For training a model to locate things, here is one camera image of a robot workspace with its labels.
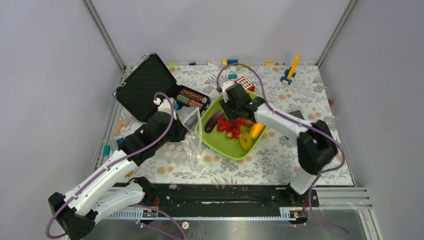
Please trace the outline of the red lychee bunch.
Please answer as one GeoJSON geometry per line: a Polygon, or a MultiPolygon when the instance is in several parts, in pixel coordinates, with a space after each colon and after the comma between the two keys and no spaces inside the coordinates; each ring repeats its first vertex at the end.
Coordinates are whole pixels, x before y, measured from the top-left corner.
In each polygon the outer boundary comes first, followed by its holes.
{"type": "Polygon", "coordinates": [[[216,130],[219,133],[225,133],[230,139],[239,139],[242,136],[242,127],[245,125],[245,120],[241,117],[236,120],[229,120],[225,117],[218,119],[216,130]]]}

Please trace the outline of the clear zip top bag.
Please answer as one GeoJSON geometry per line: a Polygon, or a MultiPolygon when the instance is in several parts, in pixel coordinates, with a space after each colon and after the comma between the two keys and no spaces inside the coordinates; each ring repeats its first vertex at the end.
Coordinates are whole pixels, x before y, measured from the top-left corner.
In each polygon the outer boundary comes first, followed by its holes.
{"type": "Polygon", "coordinates": [[[176,114],[187,130],[180,142],[168,142],[156,152],[156,157],[171,160],[187,161],[201,158],[202,134],[196,135],[196,125],[201,119],[198,107],[186,107],[176,110],[176,114]]]}

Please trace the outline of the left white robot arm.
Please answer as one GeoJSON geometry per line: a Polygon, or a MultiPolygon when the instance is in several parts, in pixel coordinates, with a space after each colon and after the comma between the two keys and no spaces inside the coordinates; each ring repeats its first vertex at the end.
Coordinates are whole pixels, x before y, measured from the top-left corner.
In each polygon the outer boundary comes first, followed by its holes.
{"type": "Polygon", "coordinates": [[[168,142],[180,142],[187,130],[174,111],[157,111],[119,144],[111,157],[86,180],[65,194],[48,198],[54,220],[71,240],[81,240],[110,214],[157,200],[156,187],[146,177],[137,177],[126,187],[105,195],[125,174],[138,168],[168,142]]]}

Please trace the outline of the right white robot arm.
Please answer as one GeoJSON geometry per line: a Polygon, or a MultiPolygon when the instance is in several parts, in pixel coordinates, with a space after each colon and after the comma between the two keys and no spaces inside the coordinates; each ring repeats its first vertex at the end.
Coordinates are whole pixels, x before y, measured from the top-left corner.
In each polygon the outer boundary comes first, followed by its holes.
{"type": "Polygon", "coordinates": [[[230,120],[242,118],[265,125],[296,143],[301,169],[289,182],[291,189],[286,198],[293,206],[301,205],[318,174],[338,153],[328,125],[322,120],[310,123],[274,109],[264,98],[252,98],[238,83],[223,83],[221,92],[223,99],[219,104],[230,120]]]}

